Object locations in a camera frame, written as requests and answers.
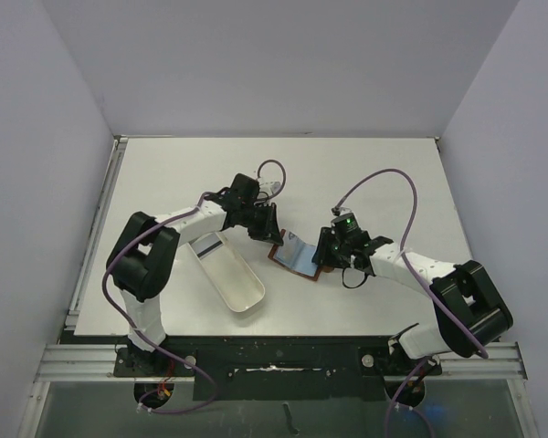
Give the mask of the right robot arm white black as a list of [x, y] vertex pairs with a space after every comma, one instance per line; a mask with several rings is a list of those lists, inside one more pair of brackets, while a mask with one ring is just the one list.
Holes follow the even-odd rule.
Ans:
[[482, 357], [485, 346], [513, 326], [511, 312], [481, 263], [453, 264], [408, 252], [388, 237], [371, 237], [353, 214], [340, 215], [321, 229], [312, 262], [389, 279], [433, 302], [436, 322], [404, 329], [388, 350], [389, 364], [401, 373], [440, 353]]

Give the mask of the credit card with dark stripe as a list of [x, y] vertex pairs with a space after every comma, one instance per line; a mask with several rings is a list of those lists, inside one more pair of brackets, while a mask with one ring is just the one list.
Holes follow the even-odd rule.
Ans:
[[218, 233], [206, 235], [190, 244], [198, 259], [203, 259], [213, 251], [219, 249], [222, 245], [223, 242]]

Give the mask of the brown leather card holder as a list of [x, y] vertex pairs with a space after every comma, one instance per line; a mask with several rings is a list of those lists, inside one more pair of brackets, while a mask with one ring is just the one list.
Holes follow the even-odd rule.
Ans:
[[315, 245], [310, 245], [302, 239], [295, 248], [285, 249], [282, 245], [272, 246], [268, 258], [292, 274], [316, 282], [321, 273], [333, 271], [332, 267], [317, 266], [312, 263], [311, 260], [316, 249]]

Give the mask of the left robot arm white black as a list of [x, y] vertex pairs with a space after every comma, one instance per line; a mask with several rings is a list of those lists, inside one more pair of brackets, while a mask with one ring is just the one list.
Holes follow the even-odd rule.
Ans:
[[129, 325], [135, 364], [155, 375], [166, 367], [166, 338], [160, 294], [173, 269], [177, 249], [206, 235], [241, 226], [255, 241], [282, 245], [277, 205], [283, 182], [265, 182], [239, 173], [217, 192], [204, 192], [196, 204], [166, 217], [130, 216], [106, 262], [102, 294]]

